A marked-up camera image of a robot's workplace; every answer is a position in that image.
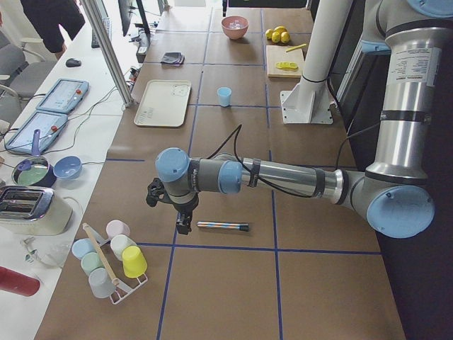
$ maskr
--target pot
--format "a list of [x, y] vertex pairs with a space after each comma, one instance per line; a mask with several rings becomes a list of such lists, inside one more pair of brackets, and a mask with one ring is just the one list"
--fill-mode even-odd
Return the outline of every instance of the pot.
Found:
[[12, 177], [15, 184], [50, 188], [55, 183], [57, 177], [54, 175], [52, 165], [45, 157], [40, 156], [39, 141], [40, 130], [37, 129], [33, 133], [32, 157], [24, 159], [13, 170]]

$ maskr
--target wooden cutting board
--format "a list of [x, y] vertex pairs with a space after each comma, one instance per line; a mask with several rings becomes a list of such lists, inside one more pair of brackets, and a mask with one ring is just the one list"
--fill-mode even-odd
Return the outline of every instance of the wooden cutting board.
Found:
[[[266, 46], [266, 69], [268, 77], [283, 77], [283, 78], [300, 78], [302, 69], [304, 68], [304, 53], [302, 49], [286, 53], [285, 51], [291, 46]], [[299, 66], [296, 70], [291, 69], [278, 69], [275, 67], [277, 62], [296, 62]]]

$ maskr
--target white table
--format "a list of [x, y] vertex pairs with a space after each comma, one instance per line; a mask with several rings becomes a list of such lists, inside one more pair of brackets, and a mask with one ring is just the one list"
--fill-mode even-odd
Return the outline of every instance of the white table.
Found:
[[[107, 10], [113, 23], [113, 46], [122, 71], [126, 73], [131, 66], [136, 67], [138, 65], [135, 57], [137, 47], [129, 43], [127, 38], [122, 37], [120, 33], [121, 27], [118, 24], [119, 14], [117, 8], [113, 6], [114, 4], [110, 4], [112, 2], [114, 1], [105, 1], [106, 6], [110, 5]], [[75, 68], [66, 67], [65, 61], [70, 57], [80, 59], [82, 65]], [[80, 79], [90, 83], [89, 92], [76, 110], [71, 113], [70, 118], [88, 111], [94, 103], [102, 99], [114, 87], [113, 79], [105, 64], [101, 50], [99, 48], [91, 48], [91, 27], [88, 22], [38, 89], [37, 94], [49, 91], [59, 78]], [[41, 98], [34, 98], [30, 101], [15, 122], [14, 128], [19, 128], [31, 116]], [[107, 101], [98, 104], [93, 109], [91, 117], [80, 128], [72, 148], [45, 154], [51, 164], [55, 164], [59, 159], [68, 155], [78, 156], [83, 163], [96, 162], [99, 164], [85, 164], [78, 179], [72, 181], [57, 179], [53, 185], [53, 189], [56, 190], [57, 194], [65, 197], [68, 204], [72, 206], [73, 214], [62, 234], [51, 237], [35, 237], [33, 248], [38, 250], [38, 255], [43, 260], [49, 260], [46, 254], [52, 254], [53, 257], [62, 262], [66, 259], [81, 223], [83, 211], [88, 205], [91, 193], [101, 172], [102, 162], [105, 161], [106, 152], [115, 136], [122, 117], [122, 111], [122, 99], [119, 93], [114, 91]], [[83, 115], [72, 120], [62, 131], [50, 150], [64, 149], [72, 145], [74, 133], [85, 117], [86, 115]], [[8, 135], [6, 140], [11, 138], [11, 136], [12, 134]], [[4, 150], [3, 143], [1, 143], [0, 150]], [[5, 151], [0, 152], [0, 155], [5, 159], [5, 163], [11, 166], [17, 165], [18, 162], [25, 158], [8, 154]], [[4, 165], [0, 166], [0, 178], [6, 182], [6, 185], [13, 185], [11, 172], [12, 168]], [[31, 297], [23, 297], [0, 290], [0, 305], [2, 309], [0, 339], [3, 340], [34, 338], [61, 273], [61, 269], [58, 267], [46, 268], [36, 261], [33, 263], [25, 261], [27, 253], [20, 245], [20, 240], [26, 237], [27, 235], [14, 234], [0, 227], [0, 266], [38, 278], [41, 281], [39, 291]]]

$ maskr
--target blue joint cap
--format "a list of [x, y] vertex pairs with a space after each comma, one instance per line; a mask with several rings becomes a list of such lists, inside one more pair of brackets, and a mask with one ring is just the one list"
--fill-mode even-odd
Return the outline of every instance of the blue joint cap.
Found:
[[219, 171], [217, 184], [221, 193], [238, 193], [241, 190], [242, 165], [238, 161], [226, 161]]
[[171, 147], [162, 151], [156, 158], [157, 175], [164, 183], [177, 181], [187, 173], [190, 158], [185, 151]]
[[434, 211], [434, 202], [424, 189], [395, 186], [371, 202], [367, 220], [378, 232], [403, 239], [425, 230], [434, 218]]
[[406, 0], [413, 9], [432, 18], [451, 18], [452, 0]]
[[391, 49], [385, 42], [362, 40], [362, 52], [366, 55], [390, 55]]

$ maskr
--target brown table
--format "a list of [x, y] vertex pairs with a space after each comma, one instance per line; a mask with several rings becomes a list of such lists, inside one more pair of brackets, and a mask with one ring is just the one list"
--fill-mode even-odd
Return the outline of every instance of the brown table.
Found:
[[[133, 96], [139, 100], [150, 79], [188, 79], [185, 122], [140, 128], [133, 123], [136, 108], [125, 110], [84, 215], [104, 236], [110, 220], [130, 226], [148, 261], [149, 282], [112, 305], [91, 294], [70, 254], [36, 339], [405, 339], [375, 233], [353, 211], [264, 188], [201, 193], [194, 222], [246, 221], [251, 230], [193, 225], [184, 236], [176, 234], [172, 206], [145, 203], [160, 151], [180, 147], [206, 157], [239, 124], [241, 156], [333, 169], [345, 138], [340, 117], [334, 114], [329, 126], [284, 125], [280, 91], [297, 80], [265, 75], [263, 32], [284, 23], [293, 45], [307, 43], [309, 12], [229, 9], [234, 14], [251, 23], [238, 41], [222, 33], [220, 8], [164, 14]], [[185, 55], [184, 65], [161, 66], [163, 53], [175, 51]], [[217, 105], [220, 86], [232, 88], [231, 107]], [[340, 165], [354, 167], [348, 147]], [[80, 229], [77, 238], [84, 237]], [[108, 245], [103, 249], [129, 282]]]

